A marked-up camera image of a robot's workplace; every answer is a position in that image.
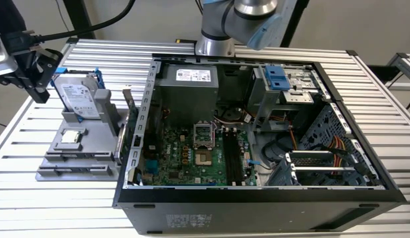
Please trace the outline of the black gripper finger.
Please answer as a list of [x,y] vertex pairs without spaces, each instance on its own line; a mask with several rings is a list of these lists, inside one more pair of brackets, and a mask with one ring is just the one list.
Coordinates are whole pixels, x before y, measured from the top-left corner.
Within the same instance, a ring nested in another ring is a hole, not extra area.
[[49,99],[49,93],[46,91],[46,86],[41,86],[41,87],[26,86],[26,92],[36,103],[38,104],[46,103]]
[[34,51],[33,57],[33,83],[34,86],[46,86],[56,68],[60,65],[62,54],[53,49],[42,49]]

